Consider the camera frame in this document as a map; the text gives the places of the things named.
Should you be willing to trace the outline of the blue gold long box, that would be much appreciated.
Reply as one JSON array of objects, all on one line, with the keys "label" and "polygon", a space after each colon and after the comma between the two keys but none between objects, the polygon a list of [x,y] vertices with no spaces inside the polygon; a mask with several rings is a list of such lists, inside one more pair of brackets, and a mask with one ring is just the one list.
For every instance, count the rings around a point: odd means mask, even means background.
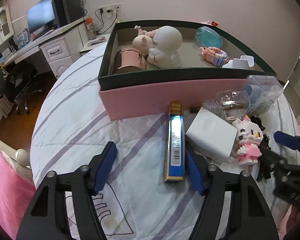
[{"label": "blue gold long box", "polygon": [[167,112],[164,182],[180,182],[185,176],[185,135],[182,105],[172,101]]}]

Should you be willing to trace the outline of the black hair clip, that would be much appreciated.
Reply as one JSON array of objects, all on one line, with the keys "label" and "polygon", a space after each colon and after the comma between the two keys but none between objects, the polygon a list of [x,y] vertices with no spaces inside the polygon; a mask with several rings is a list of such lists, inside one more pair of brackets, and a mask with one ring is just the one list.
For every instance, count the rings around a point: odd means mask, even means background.
[{"label": "black hair clip", "polygon": [[[262,125],[262,121],[260,118],[256,116],[250,116],[251,122],[257,124],[257,126],[260,128],[260,130],[263,132],[266,128]],[[269,146],[269,137],[262,133],[262,141],[259,145],[259,150],[261,151],[262,155],[258,157],[258,163],[259,163],[259,172],[257,175],[256,180],[261,181],[262,179],[268,180],[271,178],[271,168],[270,163],[267,161],[266,157],[263,155],[264,149],[271,150],[271,147]]]}]

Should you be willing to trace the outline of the white square box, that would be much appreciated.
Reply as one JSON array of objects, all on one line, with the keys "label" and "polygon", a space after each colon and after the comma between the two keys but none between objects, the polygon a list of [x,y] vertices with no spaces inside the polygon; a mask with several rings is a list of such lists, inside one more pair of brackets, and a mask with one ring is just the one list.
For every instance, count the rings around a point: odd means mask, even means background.
[{"label": "white square box", "polygon": [[202,107],[186,131],[186,138],[195,150],[222,163],[230,157],[236,134],[234,126]]}]

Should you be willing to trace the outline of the pink block cat figure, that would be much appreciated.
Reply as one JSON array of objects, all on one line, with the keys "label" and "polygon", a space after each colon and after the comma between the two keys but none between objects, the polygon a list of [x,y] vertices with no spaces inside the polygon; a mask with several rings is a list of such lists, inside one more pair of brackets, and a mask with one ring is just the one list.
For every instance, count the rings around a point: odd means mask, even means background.
[{"label": "pink block cat figure", "polygon": [[251,122],[246,115],[242,120],[236,119],[232,126],[237,129],[236,142],[239,148],[236,158],[239,165],[254,165],[258,163],[258,157],[262,155],[259,145],[262,141],[262,131],[257,124]]}]

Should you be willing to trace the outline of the clear plastic card box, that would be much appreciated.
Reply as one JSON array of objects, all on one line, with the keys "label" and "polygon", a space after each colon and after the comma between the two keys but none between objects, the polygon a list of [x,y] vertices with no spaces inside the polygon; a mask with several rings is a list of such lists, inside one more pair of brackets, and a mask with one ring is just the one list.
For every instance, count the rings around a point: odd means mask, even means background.
[{"label": "clear plastic card box", "polygon": [[283,87],[274,76],[249,75],[243,85],[250,106],[248,115],[260,115],[270,109],[283,93]]}]

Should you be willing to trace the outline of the clear glass bottle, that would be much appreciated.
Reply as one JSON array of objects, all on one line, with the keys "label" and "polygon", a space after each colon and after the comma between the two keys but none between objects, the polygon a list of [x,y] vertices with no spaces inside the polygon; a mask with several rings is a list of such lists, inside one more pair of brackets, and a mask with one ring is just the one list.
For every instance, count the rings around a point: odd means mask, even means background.
[{"label": "clear glass bottle", "polygon": [[225,90],[216,95],[219,116],[232,124],[236,119],[242,119],[250,107],[249,96],[244,90]]}]

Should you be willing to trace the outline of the white plastic holder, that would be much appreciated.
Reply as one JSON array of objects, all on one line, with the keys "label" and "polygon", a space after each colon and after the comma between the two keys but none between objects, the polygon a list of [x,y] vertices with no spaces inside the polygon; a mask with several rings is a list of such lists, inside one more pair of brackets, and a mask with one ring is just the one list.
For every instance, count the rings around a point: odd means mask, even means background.
[{"label": "white plastic holder", "polygon": [[239,59],[233,58],[228,63],[224,64],[222,68],[230,69],[251,69],[255,62],[254,57],[249,55],[242,55]]}]

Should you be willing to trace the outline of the rose gold metal canister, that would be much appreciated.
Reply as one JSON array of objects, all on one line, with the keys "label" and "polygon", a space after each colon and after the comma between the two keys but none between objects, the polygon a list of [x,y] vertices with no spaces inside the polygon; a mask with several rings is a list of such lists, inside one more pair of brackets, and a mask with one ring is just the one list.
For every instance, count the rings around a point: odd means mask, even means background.
[{"label": "rose gold metal canister", "polygon": [[111,74],[138,72],[146,69],[145,58],[133,47],[120,49],[114,57]]}]

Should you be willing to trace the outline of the pastel block toy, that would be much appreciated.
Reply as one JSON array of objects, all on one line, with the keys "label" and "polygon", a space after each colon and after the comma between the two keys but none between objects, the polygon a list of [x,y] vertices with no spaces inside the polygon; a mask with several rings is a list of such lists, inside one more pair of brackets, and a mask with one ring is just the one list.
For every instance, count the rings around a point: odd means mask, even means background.
[{"label": "pastel block toy", "polygon": [[201,56],[208,63],[221,68],[229,62],[228,54],[217,47],[201,47]]}]

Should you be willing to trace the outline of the pink piglet figurine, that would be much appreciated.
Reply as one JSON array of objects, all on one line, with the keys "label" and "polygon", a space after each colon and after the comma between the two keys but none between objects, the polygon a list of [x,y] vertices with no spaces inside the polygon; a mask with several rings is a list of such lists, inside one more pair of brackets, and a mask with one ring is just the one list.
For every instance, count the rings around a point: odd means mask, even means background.
[{"label": "pink piglet figurine", "polygon": [[134,38],[132,45],[143,56],[147,56],[149,49],[154,48],[153,37],[157,29],[153,31],[146,31],[142,30],[138,25],[136,25],[134,29],[138,31],[138,35]]}]

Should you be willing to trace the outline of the white round figurine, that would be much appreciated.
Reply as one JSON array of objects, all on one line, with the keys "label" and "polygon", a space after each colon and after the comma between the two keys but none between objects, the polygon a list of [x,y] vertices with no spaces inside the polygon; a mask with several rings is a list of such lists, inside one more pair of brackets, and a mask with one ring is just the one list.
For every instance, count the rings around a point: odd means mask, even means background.
[{"label": "white round figurine", "polygon": [[160,27],[153,36],[154,47],[148,50],[148,63],[160,69],[178,68],[181,62],[178,49],[182,43],[178,29],[168,25]]}]

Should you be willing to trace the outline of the teal round case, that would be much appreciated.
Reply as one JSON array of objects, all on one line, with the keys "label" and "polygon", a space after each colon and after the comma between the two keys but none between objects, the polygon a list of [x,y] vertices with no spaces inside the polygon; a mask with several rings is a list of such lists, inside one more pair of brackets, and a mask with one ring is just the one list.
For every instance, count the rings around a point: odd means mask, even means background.
[{"label": "teal round case", "polygon": [[194,42],[198,47],[221,48],[223,40],[220,35],[209,27],[200,27],[196,30]]}]

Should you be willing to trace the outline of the pink black storage box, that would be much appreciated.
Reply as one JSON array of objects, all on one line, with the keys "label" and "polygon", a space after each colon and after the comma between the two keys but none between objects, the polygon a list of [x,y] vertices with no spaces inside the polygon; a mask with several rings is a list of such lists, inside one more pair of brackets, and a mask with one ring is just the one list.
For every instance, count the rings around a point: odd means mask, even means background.
[{"label": "pink black storage box", "polygon": [[[115,74],[114,61],[119,47],[136,37],[135,26],[153,30],[165,25],[177,28],[184,37],[181,67],[151,70],[123,71]],[[199,107],[203,101],[214,98],[223,90],[239,89],[249,75],[276,76],[275,71],[237,38],[213,26],[225,41],[225,50],[232,55],[253,56],[256,70],[229,69],[210,66],[200,57],[194,44],[196,30],[203,24],[177,20],[137,20],[117,23],[110,34],[98,82],[99,96],[112,120],[149,114],[166,113],[172,101],[185,109]]]}]

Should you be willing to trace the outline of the black computer tower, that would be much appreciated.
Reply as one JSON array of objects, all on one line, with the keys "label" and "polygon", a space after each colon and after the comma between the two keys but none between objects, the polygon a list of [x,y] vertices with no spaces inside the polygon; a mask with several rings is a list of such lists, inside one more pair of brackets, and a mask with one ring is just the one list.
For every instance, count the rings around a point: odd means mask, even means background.
[{"label": "black computer tower", "polygon": [[63,27],[83,18],[81,0],[52,0],[57,27]]}]

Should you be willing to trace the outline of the wall power outlet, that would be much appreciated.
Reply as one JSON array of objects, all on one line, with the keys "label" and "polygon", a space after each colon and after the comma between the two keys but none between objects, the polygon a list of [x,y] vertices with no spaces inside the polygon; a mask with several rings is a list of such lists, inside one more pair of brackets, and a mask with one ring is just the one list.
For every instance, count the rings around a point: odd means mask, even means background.
[{"label": "wall power outlet", "polygon": [[112,12],[119,12],[122,10],[122,4],[112,4],[98,7],[102,12],[108,14]]}]

